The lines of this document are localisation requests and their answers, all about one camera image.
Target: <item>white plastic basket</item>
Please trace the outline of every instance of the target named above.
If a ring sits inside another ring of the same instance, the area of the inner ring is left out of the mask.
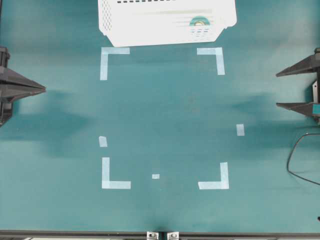
[[[235,0],[98,0],[115,47],[214,42],[237,22]]]

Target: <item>tape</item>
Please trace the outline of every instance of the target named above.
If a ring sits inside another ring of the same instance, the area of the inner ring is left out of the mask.
[[[245,125],[244,124],[237,124],[236,125],[236,134],[239,137],[245,136]]]
[[[99,137],[99,145],[100,145],[100,148],[107,148],[108,147],[107,138],[105,136]]]
[[[100,66],[100,80],[108,80],[108,60],[110,54],[130,54],[129,47],[102,47],[101,48],[101,66]]]
[[[131,181],[110,181],[110,158],[102,158],[102,188],[131,189]]]
[[[215,55],[216,68],[218,75],[226,75],[224,53],[222,47],[216,48],[197,48],[197,55]]]
[[[152,174],[152,179],[160,179],[160,174]]]
[[[229,189],[228,163],[220,163],[221,181],[199,181],[200,190],[227,190]]]

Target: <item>black metal frame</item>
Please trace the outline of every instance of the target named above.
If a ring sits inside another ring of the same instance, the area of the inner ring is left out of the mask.
[[[101,231],[19,231],[0,230],[1,238],[107,238],[126,240],[145,240],[147,232],[101,232]],[[219,233],[219,232],[180,232],[180,240],[304,240],[320,239],[320,233]]]

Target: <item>green circular label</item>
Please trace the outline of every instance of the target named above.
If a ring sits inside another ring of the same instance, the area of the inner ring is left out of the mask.
[[[205,25],[210,25],[210,22],[204,16],[196,16],[190,22],[190,26],[205,26]]]

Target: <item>white tape marking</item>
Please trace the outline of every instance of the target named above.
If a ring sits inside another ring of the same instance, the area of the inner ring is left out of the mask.
[[[229,189],[228,163],[220,163],[221,181],[199,181],[200,190],[227,190]]]
[[[100,80],[108,80],[108,60],[110,54],[130,54],[129,47],[102,47],[101,48],[101,66]]]
[[[244,137],[245,134],[245,125],[244,124],[237,124],[236,125],[236,134],[239,137]]]
[[[160,174],[152,174],[152,179],[160,179]]]
[[[226,75],[224,53],[222,47],[197,48],[197,55],[215,55],[218,75]]]
[[[99,137],[99,145],[100,145],[100,148],[107,148],[108,147],[107,138],[105,136]]]
[[[110,181],[110,158],[102,158],[102,188],[131,189],[131,181]]]

